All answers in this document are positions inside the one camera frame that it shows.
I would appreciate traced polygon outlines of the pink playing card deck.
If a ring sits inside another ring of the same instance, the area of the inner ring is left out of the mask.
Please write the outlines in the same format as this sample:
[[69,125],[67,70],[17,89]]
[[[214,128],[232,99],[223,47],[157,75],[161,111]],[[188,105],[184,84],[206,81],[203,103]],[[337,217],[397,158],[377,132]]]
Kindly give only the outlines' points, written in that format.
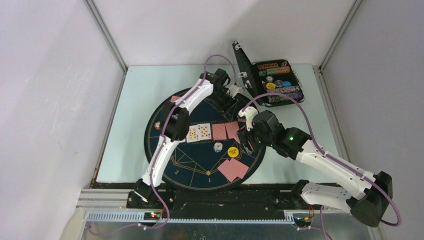
[[254,147],[252,147],[252,144],[249,139],[249,136],[250,136],[249,131],[247,131],[247,129],[243,127],[243,128],[240,128],[236,132],[236,134],[239,139],[239,144],[241,148],[243,149],[243,151],[246,154],[251,155],[254,152]]

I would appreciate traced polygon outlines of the yellow big blind button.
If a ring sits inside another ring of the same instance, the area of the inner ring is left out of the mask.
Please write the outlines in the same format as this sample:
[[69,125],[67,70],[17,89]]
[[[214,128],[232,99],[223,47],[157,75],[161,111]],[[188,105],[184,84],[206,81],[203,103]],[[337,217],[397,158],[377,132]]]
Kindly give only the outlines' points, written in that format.
[[230,158],[237,158],[239,153],[239,149],[235,146],[231,146],[227,149],[227,154]]

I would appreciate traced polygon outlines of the pink dealt card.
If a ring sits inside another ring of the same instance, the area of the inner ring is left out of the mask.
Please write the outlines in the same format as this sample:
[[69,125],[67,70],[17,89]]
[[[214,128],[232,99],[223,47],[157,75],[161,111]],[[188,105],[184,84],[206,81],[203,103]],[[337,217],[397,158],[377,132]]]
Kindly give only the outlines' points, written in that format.
[[170,102],[174,103],[175,101],[179,100],[180,98],[181,98],[180,96],[173,95],[170,98]]
[[239,177],[240,179],[243,179],[246,175],[246,173],[249,170],[249,167],[247,165],[245,165],[244,163],[232,158],[230,160],[231,164],[233,165],[233,167],[235,168],[235,172],[237,177]]

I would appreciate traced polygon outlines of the pink card mid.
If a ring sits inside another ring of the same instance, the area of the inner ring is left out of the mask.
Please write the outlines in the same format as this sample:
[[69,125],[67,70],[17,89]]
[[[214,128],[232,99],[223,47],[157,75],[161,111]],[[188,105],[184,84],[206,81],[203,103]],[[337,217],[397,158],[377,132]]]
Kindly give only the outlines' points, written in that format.
[[214,141],[222,141],[227,139],[226,126],[224,123],[213,124],[211,129]]

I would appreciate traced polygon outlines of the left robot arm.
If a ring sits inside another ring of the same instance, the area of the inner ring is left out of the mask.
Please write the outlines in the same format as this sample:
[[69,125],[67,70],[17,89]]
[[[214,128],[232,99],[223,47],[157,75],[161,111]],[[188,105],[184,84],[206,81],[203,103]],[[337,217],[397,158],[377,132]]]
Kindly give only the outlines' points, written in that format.
[[220,111],[227,111],[235,104],[238,94],[244,89],[236,83],[225,85],[228,74],[221,68],[215,73],[205,71],[199,80],[183,96],[165,104],[160,134],[149,166],[133,192],[145,208],[156,206],[160,198],[156,187],[161,184],[166,166],[177,146],[189,133],[190,114],[206,98],[213,97]]

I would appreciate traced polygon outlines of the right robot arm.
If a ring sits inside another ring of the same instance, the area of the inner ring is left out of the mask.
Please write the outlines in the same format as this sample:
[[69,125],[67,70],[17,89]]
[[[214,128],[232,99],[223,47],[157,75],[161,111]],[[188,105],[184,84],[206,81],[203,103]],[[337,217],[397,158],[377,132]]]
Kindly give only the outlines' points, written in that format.
[[308,165],[331,177],[337,186],[299,180],[292,189],[291,204],[297,209],[321,205],[351,214],[360,223],[376,228],[392,202],[392,177],[381,171],[364,170],[339,156],[332,155],[313,137],[297,128],[285,128],[269,110],[254,107],[239,111],[245,126],[237,136],[248,153],[269,147],[280,156]]

